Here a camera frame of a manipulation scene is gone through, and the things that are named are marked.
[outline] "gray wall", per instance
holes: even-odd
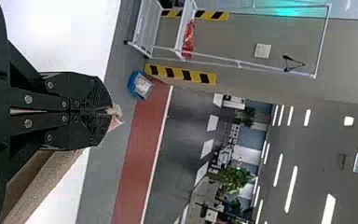
[[[179,20],[162,20],[158,42],[161,39],[164,39],[164,41],[172,40],[172,37],[176,35],[175,29],[177,27],[175,23],[177,25],[178,22]],[[243,32],[245,24],[248,36]],[[283,49],[280,49],[282,42],[285,42],[287,30],[275,29],[270,32],[270,37],[268,37],[261,28],[273,29],[275,26],[284,27],[284,24],[285,26],[289,24],[287,29],[294,31],[296,41],[292,42],[294,45],[286,45]],[[313,20],[246,15],[230,15],[229,21],[220,22],[197,20],[195,50],[198,52],[213,51],[221,55],[236,55],[238,58],[243,58],[251,57],[252,54],[249,49],[255,42],[265,42],[272,44],[271,59],[266,61],[267,64],[279,62],[274,56],[276,55],[275,51],[280,52],[277,55],[281,55],[285,51],[290,55],[296,55],[299,60],[307,61],[304,59],[311,58],[318,42],[314,39],[316,37],[312,35],[316,32],[311,31],[317,30],[318,27],[320,27],[320,23],[313,22]],[[214,87],[184,81],[165,80],[176,85],[200,88],[205,91],[231,93],[270,103],[306,103],[325,99],[358,104],[358,21],[331,20],[329,22],[316,79],[192,63],[158,60],[149,60],[149,63],[161,63],[217,73],[217,85]]]

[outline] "ceiling light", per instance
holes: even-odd
[[[266,144],[267,144],[267,142],[264,141],[263,150],[261,151],[261,159],[264,158],[264,153],[265,153],[265,150],[266,150]]]
[[[274,112],[274,118],[272,119],[272,126],[275,126],[275,121],[276,121],[276,119],[277,119],[278,110],[279,110],[279,106],[276,105],[276,106],[275,106],[275,112]]]
[[[255,205],[254,205],[254,207],[257,207],[257,201],[258,201],[259,193],[260,193],[260,186],[257,186],[257,192],[255,193]]]
[[[282,160],[283,160],[283,154],[281,154],[281,156],[279,156],[277,171],[275,173],[275,178],[274,178],[274,185],[273,185],[274,187],[277,187],[277,185],[278,185],[278,179],[279,179],[279,174],[281,172]]]
[[[290,106],[289,118],[287,119],[287,126],[290,126],[292,124],[292,117],[294,111],[295,108],[293,106]]]
[[[304,118],[304,126],[307,127],[310,124],[310,109],[307,110]]]
[[[358,153],[356,153],[356,158],[354,159],[353,171],[356,172],[356,164],[358,160]]]
[[[267,164],[268,157],[269,157],[269,143],[267,144],[266,156],[264,157],[264,164]]]
[[[333,197],[333,195],[328,194],[326,199],[326,205],[324,206],[324,217],[322,218],[322,224],[331,224],[335,206],[336,198]]]
[[[263,200],[260,200],[260,206],[258,206],[257,216],[255,218],[255,224],[258,224],[261,215],[261,209],[263,209]]]
[[[289,213],[290,203],[292,202],[293,191],[295,190],[295,184],[297,179],[298,167],[293,168],[292,179],[290,180],[289,191],[287,192],[286,204],[284,205],[284,212]]]
[[[344,126],[352,126],[354,122],[353,117],[345,117],[344,119]]]
[[[254,194],[255,194],[255,189],[257,187],[257,183],[258,183],[258,176],[255,178]]]
[[[281,126],[281,124],[282,124],[283,111],[284,111],[284,105],[282,105],[282,107],[281,107],[281,114],[279,116],[278,126]]]

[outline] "metal pole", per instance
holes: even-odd
[[[316,78],[318,76],[319,62],[321,61],[321,57],[322,57],[322,50],[324,47],[324,36],[327,31],[327,23],[330,18],[331,6],[332,6],[331,4],[327,4],[327,13],[324,21],[324,33],[322,34],[321,45],[319,46],[318,59],[316,60],[315,72],[314,75],[312,76],[313,78]]]
[[[172,48],[166,48],[166,47],[161,47],[161,46],[153,46],[152,48],[154,48],[154,49],[165,49],[165,50],[168,50],[168,51],[184,52],[184,53],[197,55],[197,56],[201,56],[201,57],[212,58],[212,59],[217,59],[217,60],[221,60],[221,61],[227,61],[227,62],[237,64],[237,66],[234,66],[235,68],[243,68],[243,69],[247,69],[247,70],[264,71],[264,72],[272,70],[272,71],[275,71],[275,72],[278,72],[278,73],[283,73],[283,74],[286,74],[286,75],[287,74],[293,74],[293,75],[298,75],[298,76],[302,76],[302,77],[310,77],[310,76],[312,76],[312,74],[302,73],[302,72],[295,72],[295,71],[283,72],[283,69],[281,69],[281,68],[268,66],[268,65],[264,65],[264,64],[259,64],[259,63],[250,63],[250,62],[241,61],[241,60],[234,60],[234,59],[215,56],[215,55],[211,55],[211,54],[197,53],[197,52],[188,51],[188,50],[172,49]],[[201,64],[211,64],[211,63],[197,62],[197,61],[192,61],[192,60],[191,61],[190,60],[185,60],[185,61],[177,60],[177,62],[183,62],[183,63],[184,62],[187,62],[187,63],[196,62],[196,63],[201,63]],[[225,66],[225,64],[222,64],[222,63],[213,63],[213,64],[218,65],[218,66]]]
[[[267,8],[302,8],[302,7],[328,7],[329,4],[323,5],[308,5],[308,6],[265,6],[265,7],[256,7],[255,9],[267,9]]]

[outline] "yellow warning stripe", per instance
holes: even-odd
[[[183,10],[182,9],[165,9],[161,12],[161,17],[164,18],[181,18]],[[201,19],[205,21],[228,21],[229,13],[225,11],[205,11],[198,10],[196,12],[196,19]]]
[[[145,72],[150,76],[169,77],[179,80],[186,80],[186,81],[192,81],[196,83],[204,83],[210,85],[216,84],[215,73],[191,71],[184,68],[167,67],[167,66],[162,66],[160,64],[151,64],[151,63],[146,64]]]

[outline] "screw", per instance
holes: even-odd
[[[54,83],[48,82],[48,88],[52,90],[54,88]]]
[[[5,143],[0,144],[0,151],[5,151],[7,149],[7,145]]]
[[[34,99],[33,99],[32,96],[30,96],[30,95],[26,95],[26,96],[24,97],[24,101],[25,101],[25,103],[26,103],[27,105],[30,105],[33,100],[34,100]]]
[[[6,80],[7,79],[7,73],[4,71],[0,71],[0,79],[1,80]]]
[[[48,142],[52,142],[53,141],[53,135],[51,133],[48,134]]]
[[[74,116],[74,122],[78,123],[79,122],[79,116]]]
[[[30,119],[26,119],[25,121],[24,121],[24,126],[25,126],[25,128],[31,128],[32,127],[32,121],[30,120]]]

